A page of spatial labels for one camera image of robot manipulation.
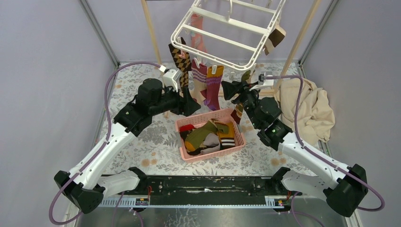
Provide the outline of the grey sock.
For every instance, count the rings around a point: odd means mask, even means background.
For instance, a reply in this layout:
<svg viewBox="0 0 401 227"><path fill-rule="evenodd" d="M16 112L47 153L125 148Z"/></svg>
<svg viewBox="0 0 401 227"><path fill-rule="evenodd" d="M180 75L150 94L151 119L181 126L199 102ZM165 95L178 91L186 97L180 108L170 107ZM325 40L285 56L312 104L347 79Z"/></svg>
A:
<svg viewBox="0 0 401 227"><path fill-rule="evenodd" d="M210 133L200 145L200 153L202 155L220 151L220 140L218 135Z"/></svg>

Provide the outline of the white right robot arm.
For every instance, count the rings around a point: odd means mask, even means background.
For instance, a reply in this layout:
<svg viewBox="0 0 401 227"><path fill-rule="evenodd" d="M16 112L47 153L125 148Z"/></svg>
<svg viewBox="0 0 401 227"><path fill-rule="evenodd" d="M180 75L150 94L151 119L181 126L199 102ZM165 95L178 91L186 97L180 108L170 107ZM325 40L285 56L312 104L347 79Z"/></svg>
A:
<svg viewBox="0 0 401 227"><path fill-rule="evenodd" d="M301 192L326 201L332 210L344 217L354 213L368 192L367 187L361 184L361 181L367 182L362 166L348 166L315 147L307 148L307 143L279 120L281 110L275 99L259 99L256 84L223 81L221 85L225 100L243 105L264 145L287 154L315 173L315 176L309 176L281 169L271 182L274 193L283 195L288 190Z"/></svg>

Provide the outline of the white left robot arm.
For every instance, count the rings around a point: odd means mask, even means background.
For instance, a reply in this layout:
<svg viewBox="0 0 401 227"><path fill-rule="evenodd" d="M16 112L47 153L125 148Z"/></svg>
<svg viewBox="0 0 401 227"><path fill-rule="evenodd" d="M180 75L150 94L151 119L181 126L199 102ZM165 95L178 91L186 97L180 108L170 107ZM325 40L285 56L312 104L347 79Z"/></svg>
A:
<svg viewBox="0 0 401 227"><path fill-rule="evenodd" d="M59 171L54 177L56 184L84 214L112 195L127 191L142 194L147 187L146 175L138 168L110 176L103 176L104 170L122 148L152 123L153 116L167 111L190 116L200 107L187 87L179 92L172 86L164 87L158 79L144 80L134 99L114 117L103 142L70 171Z"/></svg>

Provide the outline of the pink plastic basket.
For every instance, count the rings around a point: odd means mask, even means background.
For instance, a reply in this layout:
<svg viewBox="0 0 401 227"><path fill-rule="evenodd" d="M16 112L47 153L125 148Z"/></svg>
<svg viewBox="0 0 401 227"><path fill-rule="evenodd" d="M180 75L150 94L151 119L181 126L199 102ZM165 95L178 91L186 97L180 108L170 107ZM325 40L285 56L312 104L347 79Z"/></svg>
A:
<svg viewBox="0 0 401 227"><path fill-rule="evenodd" d="M184 140L180 136L178 136L179 141L180 141L180 143L179 143L180 154L181 154L182 159L185 162L191 163L191 162L202 161L202 160L212 158L212 157L225 156L225 155L229 155L233 152L240 151L242 148L244 148L244 146L246 144L246 140L245 140L244 134L240 132L236 122L231 117L232 111L233 111L232 108L220 109L217 111L212 111L212 112L208 112L208 113L202 113L202 114L192 115L189 117L184 117L182 119L178 119L177 121L175 121L176 132L179 132L180 127L182 127L184 125L188 125L188 124L193 125L195 128L199 128L199 127L203 126L210 119L217 119L224 123L232 122L234 125L234 132L235 132L234 140L235 140L236 146L233 148L223 149L221 151L216 151L216 152L213 152L210 154L205 154L205 155L202 155L202 154L199 154L196 156L189 155L186 151L186 148L184 145Z"/></svg>

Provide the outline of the olive green striped sock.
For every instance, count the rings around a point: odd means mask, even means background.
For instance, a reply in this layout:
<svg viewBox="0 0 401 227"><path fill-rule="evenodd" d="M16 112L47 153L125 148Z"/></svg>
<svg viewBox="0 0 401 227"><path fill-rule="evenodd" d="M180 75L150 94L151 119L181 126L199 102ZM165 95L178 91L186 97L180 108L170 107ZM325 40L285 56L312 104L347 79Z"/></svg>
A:
<svg viewBox="0 0 401 227"><path fill-rule="evenodd" d="M203 126L193 129L184 139L187 152L194 155L200 151L200 148L207 147L203 144L206 137L210 134L217 136L218 132L228 132L228 124L217 119L210 119Z"/></svg>

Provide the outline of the red patterned sock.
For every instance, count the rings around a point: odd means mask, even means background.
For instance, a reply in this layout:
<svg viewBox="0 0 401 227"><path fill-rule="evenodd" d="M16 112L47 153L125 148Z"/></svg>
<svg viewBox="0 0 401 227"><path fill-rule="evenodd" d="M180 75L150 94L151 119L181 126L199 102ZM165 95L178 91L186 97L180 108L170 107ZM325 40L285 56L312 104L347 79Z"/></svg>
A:
<svg viewBox="0 0 401 227"><path fill-rule="evenodd" d="M183 125L179 128L179 132L191 131L194 130L195 127L192 124Z"/></svg>

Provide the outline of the mustard yellow striped sock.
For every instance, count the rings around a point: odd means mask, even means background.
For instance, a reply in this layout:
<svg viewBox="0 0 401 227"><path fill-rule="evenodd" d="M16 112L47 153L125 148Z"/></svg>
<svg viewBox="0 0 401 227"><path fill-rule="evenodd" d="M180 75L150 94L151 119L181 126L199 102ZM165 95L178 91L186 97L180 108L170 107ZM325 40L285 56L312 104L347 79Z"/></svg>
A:
<svg viewBox="0 0 401 227"><path fill-rule="evenodd" d="M221 149L235 147L235 130L233 123L217 124L217 127L217 135L221 144Z"/></svg>

